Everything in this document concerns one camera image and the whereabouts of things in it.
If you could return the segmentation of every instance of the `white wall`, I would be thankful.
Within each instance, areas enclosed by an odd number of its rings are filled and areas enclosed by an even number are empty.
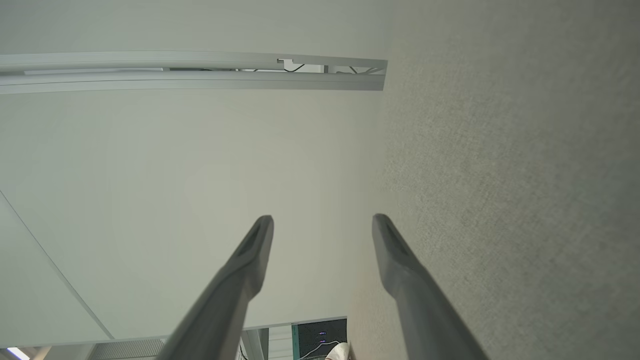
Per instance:
[[[367,142],[380,100],[296,90],[2,95],[0,190],[115,338],[171,333],[263,214],[274,216],[275,237],[245,326],[346,316],[352,247],[370,236]]]
[[[387,58],[390,0],[2,0],[0,54],[203,50]]]

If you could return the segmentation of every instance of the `cable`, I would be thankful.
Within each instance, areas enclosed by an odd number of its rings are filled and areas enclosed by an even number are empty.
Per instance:
[[[318,346],[317,346],[317,348],[315,348],[315,349],[311,350],[310,352],[307,352],[307,354],[306,354],[305,356],[303,356],[303,357],[299,358],[298,360],[302,360],[302,359],[304,359],[305,357],[309,356],[312,352],[316,351],[317,349],[319,349],[319,348],[320,348],[321,346],[323,346],[323,345],[329,345],[329,344],[333,344],[333,343],[338,343],[338,344],[339,344],[340,342],[339,342],[339,341],[337,341],[337,340],[335,340],[335,341],[332,341],[332,342],[330,342],[330,343],[322,343],[322,344],[318,345]]]
[[[249,360],[249,359],[246,358],[246,356],[244,356],[244,352],[242,352],[242,347],[240,347],[240,354],[242,355],[244,360]]]
[[[306,65],[306,64],[302,64],[302,65],[300,65],[296,70],[287,70],[287,69],[284,69],[284,70],[285,70],[286,72],[296,72],[296,71],[300,70],[300,68],[301,68],[301,67],[303,67],[303,66],[305,66],[305,65]]]

